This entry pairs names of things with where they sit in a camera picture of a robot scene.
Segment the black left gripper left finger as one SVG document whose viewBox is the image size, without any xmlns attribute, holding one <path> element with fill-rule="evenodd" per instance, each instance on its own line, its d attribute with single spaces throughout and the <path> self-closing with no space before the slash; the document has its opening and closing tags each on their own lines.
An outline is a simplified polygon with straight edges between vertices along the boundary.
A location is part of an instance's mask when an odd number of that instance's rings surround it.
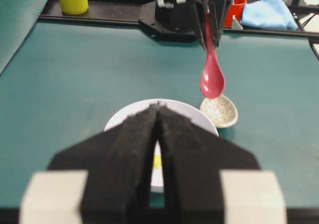
<svg viewBox="0 0 319 224">
<path fill-rule="evenodd" d="M 24 192 L 21 224 L 122 224 L 146 205 L 156 106 L 55 153 Z"/>
</svg>

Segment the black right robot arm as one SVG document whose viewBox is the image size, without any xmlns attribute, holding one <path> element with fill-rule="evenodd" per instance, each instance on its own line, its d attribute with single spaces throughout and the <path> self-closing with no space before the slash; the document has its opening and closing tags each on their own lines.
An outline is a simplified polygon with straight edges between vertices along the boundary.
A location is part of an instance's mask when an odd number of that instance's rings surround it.
<svg viewBox="0 0 319 224">
<path fill-rule="evenodd" d="M 155 25 L 159 32 L 193 31 L 203 49 L 208 48 L 212 38 L 217 47 L 223 32 L 227 13 L 233 0 L 155 0 L 153 20 L 147 21 L 140 15 L 140 21 L 148 26 Z"/>
</svg>

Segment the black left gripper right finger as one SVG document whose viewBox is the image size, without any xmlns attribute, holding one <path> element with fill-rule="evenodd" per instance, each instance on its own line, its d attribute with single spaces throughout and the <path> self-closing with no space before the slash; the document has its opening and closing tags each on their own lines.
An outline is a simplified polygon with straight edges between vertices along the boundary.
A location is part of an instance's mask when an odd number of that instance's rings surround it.
<svg viewBox="0 0 319 224">
<path fill-rule="evenodd" d="M 165 195 L 182 223 L 286 223 L 277 177 L 250 151 L 185 121 L 168 124 Z"/>
</svg>

